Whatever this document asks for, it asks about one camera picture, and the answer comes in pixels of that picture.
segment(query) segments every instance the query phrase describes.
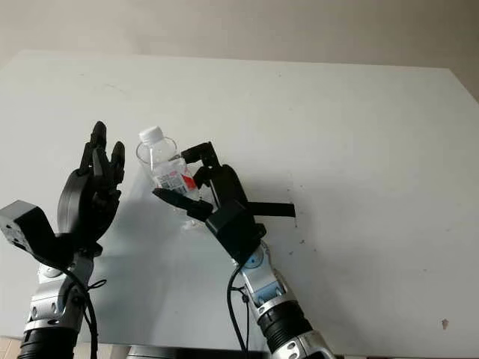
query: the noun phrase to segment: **plastic water bottle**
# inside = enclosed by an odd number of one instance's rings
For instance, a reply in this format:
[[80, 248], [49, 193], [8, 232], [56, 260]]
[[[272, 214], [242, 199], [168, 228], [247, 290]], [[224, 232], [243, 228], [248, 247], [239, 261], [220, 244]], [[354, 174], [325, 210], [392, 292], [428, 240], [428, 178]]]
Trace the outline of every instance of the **plastic water bottle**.
[[176, 143], [158, 126], [141, 131], [139, 137], [136, 155], [155, 185], [197, 200], [198, 187], [185, 159], [177, 153]]

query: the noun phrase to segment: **bottle cap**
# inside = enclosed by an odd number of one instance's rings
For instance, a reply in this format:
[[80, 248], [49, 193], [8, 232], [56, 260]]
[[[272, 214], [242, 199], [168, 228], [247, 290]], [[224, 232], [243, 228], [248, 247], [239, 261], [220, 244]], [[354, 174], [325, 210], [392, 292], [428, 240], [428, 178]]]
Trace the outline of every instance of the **bottle cap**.
[[140, 132], [139, 136], [140, 141], [148, 147], [153, 146], [155, 143], [160, 142], [163, 138], [165, 138], [162, 129], [160, 129], [158, 126], [144, 129]]

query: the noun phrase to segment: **bottle label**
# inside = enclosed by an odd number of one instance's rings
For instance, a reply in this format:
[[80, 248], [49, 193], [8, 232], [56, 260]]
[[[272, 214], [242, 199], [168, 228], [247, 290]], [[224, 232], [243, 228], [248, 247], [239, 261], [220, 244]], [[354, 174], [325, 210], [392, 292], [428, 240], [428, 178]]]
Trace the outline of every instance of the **bottle label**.
[[171, 189], [180, 194], [186, 194], [196, 188], [193, 178], [180, 174], [178, 171], [156, 177], [156, 184], [161, 188]]

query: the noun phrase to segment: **wire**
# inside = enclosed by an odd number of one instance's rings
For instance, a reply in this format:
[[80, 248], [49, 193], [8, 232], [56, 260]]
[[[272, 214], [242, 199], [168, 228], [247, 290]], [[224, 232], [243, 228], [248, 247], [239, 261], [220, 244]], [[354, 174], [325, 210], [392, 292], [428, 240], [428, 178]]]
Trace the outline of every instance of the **wire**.
[[238, 273], [240, 272], [242, 266], [237, 266], [233, 273], [231, 274], [230, 280], [228, 281], [228, 287], [226, 288], [226, 302], [228, 304], [228, 312], [230, 313], [230, 318], [231, 318], [231, 323], [233, 324], [234, 332], [237, 335], [238, 341], [239, 341], [239, 346], [241, 347], [241, 350], [247, 355], [246, 347], [245, 347], [245, 342], [242, 340], [240, 328], [238, 327], [237, 319], [234, 316], [234, 311], [233, 311], [233, 305], [231, 303], [231, 291], [233, 289], [233, 282], [234, 279], [237, 277]]
[[236, 291], [236, 292], [241, 293], [242, 302], [245, 304], [245, 307], [246, 307], [246, 353], [245, 353], [245, 359], [248, 359], [248, 354], [249, 354], [249, 308], [248, 308], [249, 297], [243, 292], [244, 287], [237, 288], [237, 287], [234, 286], [231, 289]]
[[248, 353], [249, 353], [249, 308], [248, 308], [248, 302], [246, 304], [246, 359], [248, 359]]
[[[88, 294], [88, 289], [85, 287], [85, 285], [78, 279], [74, 273], [69, 271], [68, 269], [62, 269], [62, 272], [65, 273], [80, 289], [82, 292], [83, 296], [85, 297], [85, 301], [87, 304], [87, 309], [88, 312], [90, 313], [90, 319], [85, 315], [85, 320], [88, 324], [88, 327], [90, 329], [90, 335], [91, 335], [91, 347], [90, 347], [90, 359], [97, 359], [97, 350], [98, 350], [98, 325], [97, 325], [97, 316], [95, 316], [95, 309], [93, 308], [93, 303], [91, 302], [90, 295]], [[95, 285], [98, 285], [98, 283], [101, 282], [99, 280], [98, 282], [94, 283], [92, 287], [95, 287]]]

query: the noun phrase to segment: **table surface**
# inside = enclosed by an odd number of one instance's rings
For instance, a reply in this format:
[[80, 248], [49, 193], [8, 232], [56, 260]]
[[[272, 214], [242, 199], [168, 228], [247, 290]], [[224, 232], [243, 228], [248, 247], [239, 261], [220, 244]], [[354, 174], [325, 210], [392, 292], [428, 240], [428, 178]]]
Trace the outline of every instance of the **table surface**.
[[[477, 357], [479, 105], [449, 70], [23, 52], [0, 72], [2, 206], [34, 203], [56, 229], [97, 120], [109, 149], [126, 145], [93, 278], [108, 279], [92, 294], [101, 342], [238, 348], [228, 255], [180, 228], [135, 159], [159, 124], [180, 148], [211, 140], [250, 200], [295, 204], [296, 221], [258, 221], [334, 352]], [[36, 271], [0, 241], [1, 335], [22, 334]], [[251, 341], [264, 346], [255, 325]]]

